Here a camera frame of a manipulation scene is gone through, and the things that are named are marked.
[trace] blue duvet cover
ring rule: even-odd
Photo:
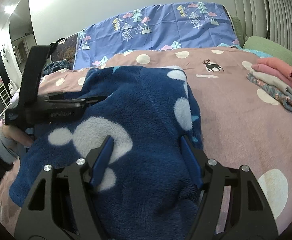
[[[117,15],[78,33],[74,69],[103,65],[130,50],[232,45],[237,39],[223,6],[187,2],[154,5]]]

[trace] dark blue cloth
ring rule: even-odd
[[[199,106],[179,69],[121,66],[92,69],[81,92],[107,95],[80,121],[51,125],[22,159],[9,195],[22,206],[45,164],[70,165],[107,135],[114,150],[92,195],[111,239],[184,239],[197,213],[198,189],[182,158],[187,135],[202,148]]]
[[[73,69],[73,64],[68,62],[68,60],[66,59],[50,63],[43,68],[42,77],[54,73],[63,68]]]
[[[74,69],[103,65],[131,50],[210,48],[237,39],[221,4],[183,2],[147,6],[78,33]]]

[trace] pink towel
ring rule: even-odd
[[[271,68],[277,69],[281,74],[292,81],[292,67],[281,59],[276,57],[261,58],[257,61],[257,64],[265,64]]]
[[[286,78],[283,74],[281,74],[277,69],[271,68],[264,64],[255,64],[252,65],[252,69],[255,71],[259,71],[262,73],[266,73],[272,76],[275,76],[282,80],[284,83],[286,83],[288,86],[292,88],[292,81],[290,81],[288,78]]]

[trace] deer print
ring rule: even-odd
[[[206,65],[207,71],[209,72],[214,72],[215,71],[213,70],[214,68],[217,68],[218,71],[220,71],[220,69],[224,71],[224,69],[221,66],[214,62],[210,62],[210,60],[204,60],[202,63]]]

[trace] doorway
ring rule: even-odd
[[[17,5],[10,19],[9,34],[15,59],[23,74],[29,51],[36,45],[28,0],[21,0]]]

